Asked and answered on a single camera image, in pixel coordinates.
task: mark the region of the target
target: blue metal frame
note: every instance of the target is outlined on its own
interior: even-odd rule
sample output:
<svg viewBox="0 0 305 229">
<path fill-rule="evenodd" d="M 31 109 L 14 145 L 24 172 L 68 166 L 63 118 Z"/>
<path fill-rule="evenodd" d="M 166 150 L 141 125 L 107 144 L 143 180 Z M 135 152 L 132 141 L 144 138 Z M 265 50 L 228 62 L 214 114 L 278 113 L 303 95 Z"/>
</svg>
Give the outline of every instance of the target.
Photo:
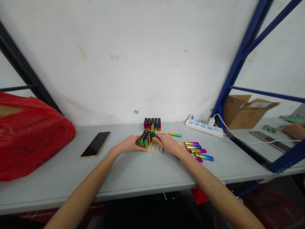
<svg viewBox="0 0 305 229">
<path fill-rule="evenodd" d="M 216 105 L 214 107 L 211 117 L 213 117 L 216 113 L 218 113 L 218 108 L 220 106 L 223 107 L 225 101 L 227 100 L 229 93 L 231 91 L 231 89 L 228 87 L 234 85 L 234 83 L 237 79 L 237 76 L 245 62 L 245 60 L 242 59 L 242 56 L 243 56 L 245 50 L 255 40 L 255 38 L 265 20 L 266 15 L 269 12 L 269 9 L 270 9 L 272 3 L 273 3 L 273 0 L 260 0 L 258 2 L 256 10 L 252 16 L 252 19 L 249 23 L 249 26 L 248 26 L 247 31 L 244 35 L 244 38 L 241 42 L 241 45 L 237 51 L 237 54 L 235 56 L 232 66 L 230 68 L 227 79 L 222 87 L 222 90 L 220 92 L 220 95 L 218 97 L 218 100 L 216 102 Z"/>
<path fill-rule="evenodd" d="M 266 29 L 257 37 L 257 34 L 264 22 L 266 15 L 273 3 L 273 0 L 260 0 L 257 4 L 256 10 L 249 23 L 242 43 L 237 51 L 233 64 L 230 68 L 226 81 L 220 92 L 218 100 L 215 104 L 214 110 L 211 114 L 213 117 L 216 113 L 223 118 L 223 106 L 228 99 L 231 89 L 237 89 L 241 91 L 247 91 L 276 98 L 296 101 L 305 103 L 304 98 L 298 98 L 293 96 L 281 95 L 276 93 L 258 91 L 248 88 L 235 87 L 234 83 L 238 77 L 238 74 L 247 58 L 247 56 L 259 45 L 259 43 L 301 2 L 302 0 L 291 0 L 290 3 L 278 14 L 278 16 L 266 27 Z M 305 158 L 305 139 L 295 145 L 292 149 L 287 151 L 283 156 L 278 158 L 273 163 L 269 164 L 267 168 L 273 173 L 280 173 L 290 168 L 292 165 L 298 163 Z M 237 192 L 234 192 L 237 196 L 241 196 L 255 187 L 259 186 L 256 181 L 250 181 L 245 183 Z"/>
<path fill-rule="evenodd" d="M 295 102 L 300 102 L 300 103 L 305 103 L 305 99 L 299 98 L 299 97 L 293 97 L 293 96 L 289 96 L 289 95 L 275 94 L 275 93 L 271 93 L 271 92 L 264 92 L 264 91 L 258 91 L 258 90 L 253 90 L 253 89 L 248 89 L 248 88 L 243 88 L 243 87 L 235 87 L 235 86 L 229 86 L 229 88 L 240 90 L 240 91 L 252 92 L 252 93 L 256 93 L 256 94 L 268 95 L 268 96 L 272 96 L 272 97 L 276 97 L 276 98 L 280 98 L 280 99 L 286 99 L 286 100 L 295 101 Z"/>
</svg>

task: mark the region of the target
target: white cable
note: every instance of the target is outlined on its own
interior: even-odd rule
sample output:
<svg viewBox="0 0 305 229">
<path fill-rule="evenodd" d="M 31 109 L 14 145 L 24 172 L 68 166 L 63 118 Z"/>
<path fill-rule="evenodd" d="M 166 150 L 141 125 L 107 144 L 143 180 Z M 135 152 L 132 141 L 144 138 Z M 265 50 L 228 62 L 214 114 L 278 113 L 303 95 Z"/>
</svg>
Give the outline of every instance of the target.
<svg viewBox="0 0 305 229">
<path fill-rule="evenodd" d="M 215 118 L 215 116 L 218 115 L 220 120 L 222 121 L 222 123 L 225 125 L 225 127 L 228 129 L 228 131 L 237 139 L 242 140 L 241 138 L 237 137 L 235 134 L 232 133 L 232 131 L 227 127 L 227 125 L 225 124 L 225 122 L 222 120 L 222 118 L 220 117 L 219 114 L 215 114 L 213 118 Z M 265 144 L 265 143 L 273 143 L 273 142 L 300 142 L 300 140 L 275 140 L 275 141 L 271 141 L 271 142 L 246 142 L 245 140 L 242 140 L 245 143 L 248 144 Z"/>
</svg>

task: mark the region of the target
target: power strip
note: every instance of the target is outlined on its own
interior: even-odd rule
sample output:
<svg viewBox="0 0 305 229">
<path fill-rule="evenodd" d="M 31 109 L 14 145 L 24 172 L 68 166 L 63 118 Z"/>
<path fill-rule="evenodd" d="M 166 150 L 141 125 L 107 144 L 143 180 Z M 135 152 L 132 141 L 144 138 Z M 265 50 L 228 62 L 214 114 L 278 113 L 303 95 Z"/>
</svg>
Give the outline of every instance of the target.
<svg viewBox="0 0 305 229">
<path fill-rule="evenodd" d="M 187 120 L 185 122 L 185 125 L 187 127 L 205 132 L 207 134 L 211 134 L 211 135 L 214 135 L 216 137 L 223 138 L 222 128 L 219 128 L 219 127 L 216 127 L 216 126 L 208 127 L 208 125 L 203 123 L 203 122 L 198 122 L 198 121 L 193 121 L 193 120 Z"/>
</svg>

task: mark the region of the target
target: brown cardboard box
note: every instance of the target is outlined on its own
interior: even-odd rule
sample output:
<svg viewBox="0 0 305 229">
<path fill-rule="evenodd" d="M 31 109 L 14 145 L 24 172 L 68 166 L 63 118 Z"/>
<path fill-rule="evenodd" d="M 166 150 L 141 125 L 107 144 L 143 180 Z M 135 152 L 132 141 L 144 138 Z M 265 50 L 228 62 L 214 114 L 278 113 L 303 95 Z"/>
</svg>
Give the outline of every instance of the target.
<svg viewBox="0 0 305 229">
<path fill-rule="evenodd" d="M 268 110 L 280 104 L 262 99 L 248 102 L 250 97 L 251 95 L 229 95 L 223 107 L 224 122 L 229 129 L 251 129 Z"/>
</svg>

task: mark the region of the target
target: smartphone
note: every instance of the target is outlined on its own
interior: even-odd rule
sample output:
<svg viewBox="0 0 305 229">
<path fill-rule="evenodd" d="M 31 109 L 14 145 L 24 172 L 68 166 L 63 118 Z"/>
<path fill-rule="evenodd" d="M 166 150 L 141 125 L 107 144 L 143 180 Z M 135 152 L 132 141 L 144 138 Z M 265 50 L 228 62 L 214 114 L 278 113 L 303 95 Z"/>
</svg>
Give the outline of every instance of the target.
<svg viewBox="0 0 305 229">
<path fill-rule="evenodd" d="M 110 134 L 111 132 L 98 133 L 80 157 L 98 156 Z"/>
</svg>

